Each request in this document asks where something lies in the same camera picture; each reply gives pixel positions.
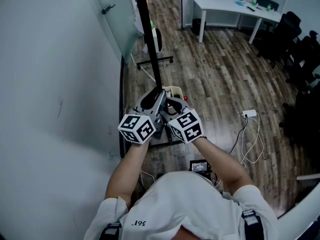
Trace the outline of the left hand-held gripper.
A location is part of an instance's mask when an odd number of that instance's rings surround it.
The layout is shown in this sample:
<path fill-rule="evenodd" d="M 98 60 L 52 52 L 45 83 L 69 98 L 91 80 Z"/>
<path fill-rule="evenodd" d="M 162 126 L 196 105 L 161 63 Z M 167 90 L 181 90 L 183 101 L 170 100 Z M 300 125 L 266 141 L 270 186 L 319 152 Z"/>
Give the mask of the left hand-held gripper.
<path fill-rule="evenodd" d="M 166 91 L 155 87 L 138 99 L 118 125 L 126 141 L 142 145 L 151 137 L 161 138 L 164 129 L 161 112 L 166 98 Z"/>

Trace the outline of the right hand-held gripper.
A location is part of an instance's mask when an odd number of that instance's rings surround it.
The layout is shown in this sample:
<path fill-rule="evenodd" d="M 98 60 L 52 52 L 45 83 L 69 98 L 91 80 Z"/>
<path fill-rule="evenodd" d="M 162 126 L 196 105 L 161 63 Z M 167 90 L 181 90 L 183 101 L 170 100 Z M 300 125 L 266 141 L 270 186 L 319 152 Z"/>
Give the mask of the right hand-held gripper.
<path fill-rule="evenodd" d="M 167 97 L 161 115 L 173 135 L 185 144 L 203 136 L 201 119 L 185 100 Z"/>

